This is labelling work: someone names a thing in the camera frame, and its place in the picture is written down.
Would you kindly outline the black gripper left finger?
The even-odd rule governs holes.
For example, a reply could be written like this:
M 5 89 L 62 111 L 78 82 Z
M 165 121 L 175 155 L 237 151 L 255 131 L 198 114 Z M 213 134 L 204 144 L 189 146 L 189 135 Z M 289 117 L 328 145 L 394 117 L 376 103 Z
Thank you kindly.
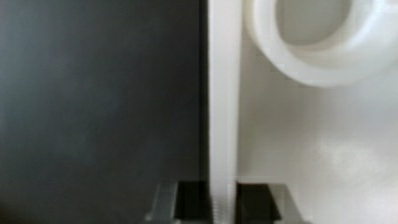
M 213 224 L 204 181 L 179 181 L 158 185 L 143 224 Z

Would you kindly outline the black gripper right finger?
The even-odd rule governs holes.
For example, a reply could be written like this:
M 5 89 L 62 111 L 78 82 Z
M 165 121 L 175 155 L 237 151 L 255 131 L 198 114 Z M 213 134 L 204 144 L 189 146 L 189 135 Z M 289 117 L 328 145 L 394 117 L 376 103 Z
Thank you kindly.
M 280 183 L 236 183 L 234 212 L 234 224 L 310 224 Z

